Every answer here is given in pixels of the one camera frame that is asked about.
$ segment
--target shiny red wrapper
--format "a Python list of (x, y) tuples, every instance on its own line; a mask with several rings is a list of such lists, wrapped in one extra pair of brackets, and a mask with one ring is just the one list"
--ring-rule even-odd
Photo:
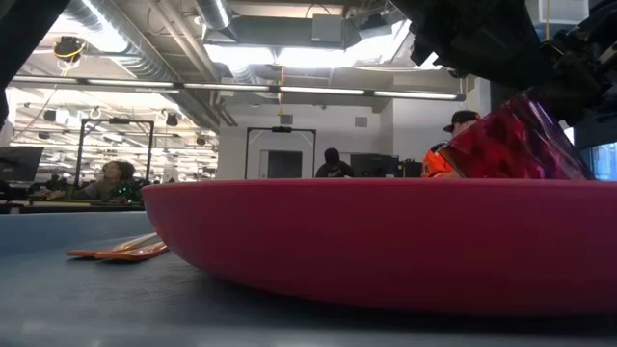
[(462, 177), (594, 179), (536, 93), (522, 93), (447, 143), (440, 154)]

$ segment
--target plastic fork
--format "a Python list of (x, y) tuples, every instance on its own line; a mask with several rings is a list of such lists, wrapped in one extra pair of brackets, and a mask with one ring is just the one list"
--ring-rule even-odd
[(117, 253), (117, 252), (126, 252), (126, 251), (130, 251), (130, 250), (135, 250), (138, 249), (140, 247), (143, 247), (144, 244), (157, 237), (158, 235), (156, 234), (156, 232), (150, 233), (150, 234), (146, 234), (143, 236), (140, 236), (138, 238), (132, 239), (130, 241), (126, 241), (123, 242), (117, 246), (114, 247), (110, 247), (107, 249), (102, 249), (102, 250), (69, 250), (67, 251), (67, 255), (71, 255), (71, 256), (85, 256), (85, 257), (96, 257), (96, 254), (98, 253)]
[(167, 251), (167, 245), (165, 242), (157, 242), (152, 245), (147, 245), (135, 250), (129, 250), (124, 252), (96, 252), (94, 257), (96, 259), (118, 259), (126, 261), (143, 261), (163, 254)]

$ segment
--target gray table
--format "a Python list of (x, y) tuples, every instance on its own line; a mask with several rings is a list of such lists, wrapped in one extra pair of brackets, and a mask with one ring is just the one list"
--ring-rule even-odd
[(68, 259), (151, 232), (143, 212), (0, 216), (0, 346), (617, 346), (614, 317), (482, 319), (253, 290), (166, 253)]

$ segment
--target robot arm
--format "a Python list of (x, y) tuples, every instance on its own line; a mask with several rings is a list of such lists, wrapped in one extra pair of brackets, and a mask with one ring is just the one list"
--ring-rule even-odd
[(617, 84), (617, 1), (604, 0), (571, 32), (540, 43), (524, 0), (392, 0), (416, 35), (417, 64), (437, 63), (501, 85), (539, 89), (559, 120), (574, 125), (585, 109), (609, 101)]

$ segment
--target pink bowl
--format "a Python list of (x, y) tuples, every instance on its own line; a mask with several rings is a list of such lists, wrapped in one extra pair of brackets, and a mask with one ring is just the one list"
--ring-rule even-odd
[(617, 311), (617, 184), (247, 180), (149, 186), (181, 258), (228, 280), (362, 307)]

